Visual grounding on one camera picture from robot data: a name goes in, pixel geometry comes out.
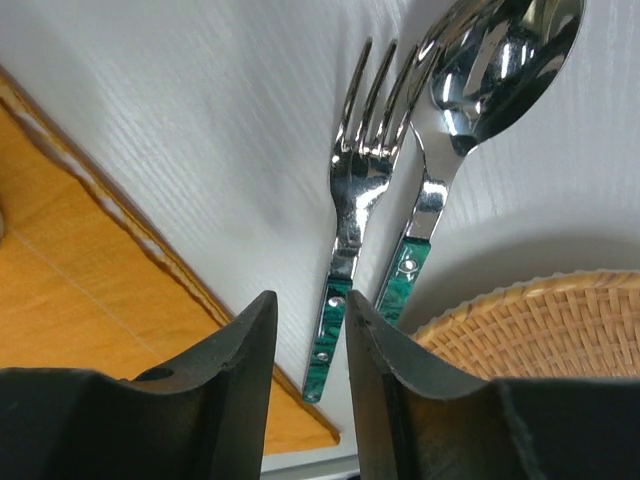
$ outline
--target basket rim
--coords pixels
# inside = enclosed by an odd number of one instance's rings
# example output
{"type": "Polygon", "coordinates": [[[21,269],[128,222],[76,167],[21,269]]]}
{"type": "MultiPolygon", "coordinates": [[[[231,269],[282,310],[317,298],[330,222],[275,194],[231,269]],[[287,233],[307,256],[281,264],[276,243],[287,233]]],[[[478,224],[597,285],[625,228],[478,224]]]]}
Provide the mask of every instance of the basket rim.
{"type": "Polygon", "coordinates": [[[491,293],[478,295],[457,307],[432,318],[411,335],[412,339],[425,347],[443,330],[449,330],[476,315],[498,307],[512,305],[522,299],[532,299],[550,292],[560,293],[589,288],[609,288],[622,290],[640,289],[640,271],[637,270],[595,270],[576,271],[570,274],[556,273],[549,277],[534,277],[527,282],[516,282],[509,287],[499,287],[491,293]]]}

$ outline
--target fork head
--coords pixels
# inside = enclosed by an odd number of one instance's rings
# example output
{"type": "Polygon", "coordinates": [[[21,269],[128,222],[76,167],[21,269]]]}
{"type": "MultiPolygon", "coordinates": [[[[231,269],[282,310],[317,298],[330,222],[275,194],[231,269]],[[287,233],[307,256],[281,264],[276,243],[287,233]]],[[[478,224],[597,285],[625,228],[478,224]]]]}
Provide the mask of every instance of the fork head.
{"type": "Polygon", "coordinates": [[[369,217],[391,180],[399,147],[409,127],[413,111],[412,104],[415,104],[411,99],[405,103],[403,97],[403,104],[400,106],[404,108],[401,119],[398,125],[392,128],[391,123],[398,110],[400,94],[407,84],[418,49],[417,45],[407,55],[386,99],[382,118],[375,130],[372,128],[380,90],[397,49],[397,41],[393,40],[369,89],[360,121],[354,133],[349,133],[354,104],[371,52],[371,45],[372,40],[368,38],[349,84],[329,173],[329,186],[338,219],[331,273],[350,279],[355,272],[369,217]]]}

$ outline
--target basket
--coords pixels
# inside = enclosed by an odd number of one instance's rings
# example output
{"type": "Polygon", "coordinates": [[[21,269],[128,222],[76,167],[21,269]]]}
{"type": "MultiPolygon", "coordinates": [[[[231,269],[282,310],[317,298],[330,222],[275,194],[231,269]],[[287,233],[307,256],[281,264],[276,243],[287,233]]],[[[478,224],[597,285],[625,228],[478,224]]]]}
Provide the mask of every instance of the basket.
{"type": "Polygon", "coordinates": [[[640,272],[579,272],[515,284],[460,305],[413,338],[484,379],[636,376],[640,272]]]}

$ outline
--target green handle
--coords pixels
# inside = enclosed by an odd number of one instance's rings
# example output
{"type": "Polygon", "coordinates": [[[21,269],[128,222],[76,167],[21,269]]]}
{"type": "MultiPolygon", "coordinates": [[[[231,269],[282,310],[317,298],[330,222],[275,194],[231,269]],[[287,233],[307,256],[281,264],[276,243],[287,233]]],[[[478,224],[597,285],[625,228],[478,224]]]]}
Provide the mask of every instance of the green handle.
{"type": "Polygon", "coordinates": [[[318,403],[322,398],[324,384],[327,382],[329,367],[342,329],[347,292],[351,287],[350,280],[331,277],[327,279],[320,322],[302,388],[302,398],[307,403],[318,403]]]}
{"type": "Polygon", "coordinates": [[[391,325],[398,323],[430,250],[428,240],[403,237],[400,241],[378,300],[378,311],[391,325]]]}

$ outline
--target cutlery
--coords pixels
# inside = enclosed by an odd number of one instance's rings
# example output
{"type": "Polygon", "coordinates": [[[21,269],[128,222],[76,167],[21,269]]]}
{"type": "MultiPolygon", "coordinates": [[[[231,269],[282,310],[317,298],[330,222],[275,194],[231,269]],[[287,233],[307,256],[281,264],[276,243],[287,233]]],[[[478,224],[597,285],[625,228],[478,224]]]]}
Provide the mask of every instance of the cutlery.
{"type": "Polygon", "coordinates": [[[342,328],[345,296],[353,285],[365,229],[371,213],[387,190],[398,151],[409,129],[411,114],[421,92],[421,84],[424,85],[426,80],[426,77],[422,81],[418,79],[408,100],[401,102],[403,110],[400,110],[400,120],[397,126],[392,126],[400,94],[408,88],[409,72],[418,49],[415,45],[386,99],[376,130],[371,129],[380,89],[397,47],[397,41],[393,40],[373,80],[355,133],[350,134],[347,130],[371,45],[372,40],[369,38],[347,90],[329,162],[329,188],[336,210],[337,228],[302,390],[303,399],[308,403],[317,403],[322,397],[342,328]]]}
{"type": "Polygon", "coordinates": [[[459,0],[424,37],[411,74],[420,90],[416,79],[428,75],[411,121],[424,169],[376,302],[389,323],[397,323],[429,254],[462,162],[547,90],[575,43],[584,8],[585,0],[459,0]]]}

